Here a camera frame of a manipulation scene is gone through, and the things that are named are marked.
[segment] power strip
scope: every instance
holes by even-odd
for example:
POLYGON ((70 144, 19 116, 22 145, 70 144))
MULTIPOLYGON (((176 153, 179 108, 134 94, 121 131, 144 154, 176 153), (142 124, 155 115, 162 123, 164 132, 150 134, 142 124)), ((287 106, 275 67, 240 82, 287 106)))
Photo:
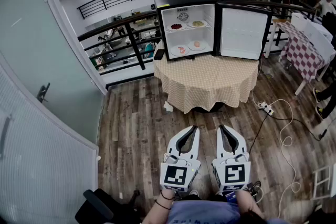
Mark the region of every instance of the power strip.
POLYGON ((260 108, 262 108, 268 115, 272 116, 274 113, 274 110, 270 105, 268 105, 266 102, 262 102, 262 104, 259 104, 260 108))

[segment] floor plank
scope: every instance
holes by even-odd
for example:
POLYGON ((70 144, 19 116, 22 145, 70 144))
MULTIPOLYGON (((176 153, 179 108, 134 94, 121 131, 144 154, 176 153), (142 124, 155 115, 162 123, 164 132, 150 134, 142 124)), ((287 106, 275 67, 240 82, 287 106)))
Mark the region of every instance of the floor plank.
MULTIPOLYGON (((322 133, 336 117, 336 111, 321 122, 314 113, 316 102, 311 90, 313 87, 323 90, 328 85, 313 81, 299 96, 295 96, 294 92, 302 82, 295 68, 286 69, 284 63, 278 63, 277 56, 263 59, 262 64, 272 73, 260 73, 254 89, 255 101, 270 104, 285 99, 293 109, 294 118, 305 122, 316 136, 322 133)), ((207 198, 218 189, 211 166, 216 156, 218 126, 225 124, 241 133, 249 150, 266 117, 255 106, 252 94, 247 103, 240 103, 238 108, 223 106, 213 113, 191 111, 184 114, 177 109, 168 112, 163 108, 166 100, 167 94, 162 91, 160 80, 151 77, 111 87, 101 112, 99 187, 124 204, 128 203, 135 189, 139 190, 141 195, 136 206, 143 215, 159 194, 160 163, 169 140, 177 132, 190 125, 201 129, 198 159, 202 166, 192 187, 202 198, 207 198)), ((291 118, 290 109, 283 101, 272 106, 275 117, 291 118)), ((288 122, 266 118, 250 156, 251 179, 261 181, 265 195, 259 206, 268 218, 277 217, 282 191, 292 182, 294 175, 281 153, 279 140, 279 132, 288 122)), ((336 123, 331 125, 321 142, 298 122, 289 125, 281 137, 284 139, 288 135, 293 144, 284 147, 283 152, 297 171, 296 181, 301 184, 301 190, 297 194, 290 189, 286 191, 281 216, 292 223, 302 223, 316 204, 310 201, 312 171, 336 162, 336 123)), ((324 200, 323 208, 327 212, 336 212, 336 201, 324 200)))

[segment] tablecloth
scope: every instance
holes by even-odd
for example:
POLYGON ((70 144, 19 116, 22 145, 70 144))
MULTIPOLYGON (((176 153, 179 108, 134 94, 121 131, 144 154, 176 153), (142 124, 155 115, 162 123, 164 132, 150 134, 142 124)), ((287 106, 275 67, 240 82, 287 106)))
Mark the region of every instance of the tablecloth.
POLYGON ((289 36, 281 51, 280 59, 289 60, 308 82, 316 78, 317 71, 335 57, 333 54, 328 62, 325 62, 309 39, 290 22, 278 23, 277 26, 289 36))
POLYGON ((161 79, 168 103, 188 113, 201 107, 209 111, 216 102, 238 107, 247 102, 256 85, 258 61, 211 55, 195 60, 154 60, 154 75, 161 79))

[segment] yellow sticker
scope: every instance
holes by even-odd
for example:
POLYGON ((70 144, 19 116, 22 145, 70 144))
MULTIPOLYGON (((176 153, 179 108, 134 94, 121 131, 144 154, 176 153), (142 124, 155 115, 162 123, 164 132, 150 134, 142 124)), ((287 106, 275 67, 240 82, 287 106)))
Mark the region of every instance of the yellow sticker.
POLYGON ((160 6, 157 6, 158 8, 162 8, 162 7, 167 7, 167 6, 170 6, 169 4, 164 4, 164 5, 160 5, 160 6))

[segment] person in white shirt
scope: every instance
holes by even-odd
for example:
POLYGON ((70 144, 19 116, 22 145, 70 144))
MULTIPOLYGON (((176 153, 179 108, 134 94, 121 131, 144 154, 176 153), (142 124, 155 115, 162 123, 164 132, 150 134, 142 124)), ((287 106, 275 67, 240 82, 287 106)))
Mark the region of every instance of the person in white shirt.
POLYGON ((319 6, 322 7, 321 17, 323 17, 328 12, 330 12, 332 14, 336 14, 336 10, 335 10, 335 7, 332 4, 332 0, 321 0, 319 3, 316 4, 314 9, 318 8, 319 6))

